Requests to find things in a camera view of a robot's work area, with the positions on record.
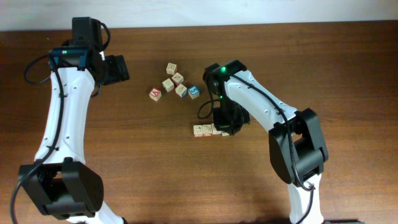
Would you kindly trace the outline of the wooden block red letter E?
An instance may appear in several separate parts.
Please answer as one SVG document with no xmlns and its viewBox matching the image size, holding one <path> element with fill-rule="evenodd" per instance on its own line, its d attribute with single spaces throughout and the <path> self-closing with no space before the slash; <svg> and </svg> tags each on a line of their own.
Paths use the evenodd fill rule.
<svg viewBox="0 0 398 224">
<path fill-rule="evenodd" d="M 203 137 L 203 126 L 202 125 L 194 125 L 193 126 L 193 134 L 195 137 Z"/>
</svg>

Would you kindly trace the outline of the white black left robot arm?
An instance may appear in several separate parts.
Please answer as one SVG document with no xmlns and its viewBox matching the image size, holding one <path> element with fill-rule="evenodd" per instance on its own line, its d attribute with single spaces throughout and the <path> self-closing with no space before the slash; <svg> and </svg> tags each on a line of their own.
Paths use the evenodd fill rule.
<svg viewBox="0 0 398 224">
<path fill-rule="evenodd" d="M 72 19 L 72 38 L 45 56 L 52 96 L 43 140 L 33 164 L 21 165 L 23 188 L 42 215 L 71 223 L 125 223 L 104 202 L 101 177 L 85 164 L 88 104 L 104 85 L 129 79 L 121 55 L 105 56 L 108 28 L 90 17 Z"/>
</svg>

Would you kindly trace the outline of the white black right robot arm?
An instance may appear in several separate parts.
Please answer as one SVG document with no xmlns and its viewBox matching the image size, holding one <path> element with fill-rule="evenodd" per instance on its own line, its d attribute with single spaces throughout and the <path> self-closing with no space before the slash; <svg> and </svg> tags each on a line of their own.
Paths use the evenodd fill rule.
<svg viewBox="0 0 398 224">
<path fill-rule="evenodd" d="M 210 65 L 203 81 L 220 104 L 210 112 L 216 130 L 233 136 L 255 118 L 267 132 L 271 165 L 288 187 L 290 222 L 324 223 L 319 188 L 328 150 L 317 114 L 279 100 L 239 60 Z"/>
</svg>

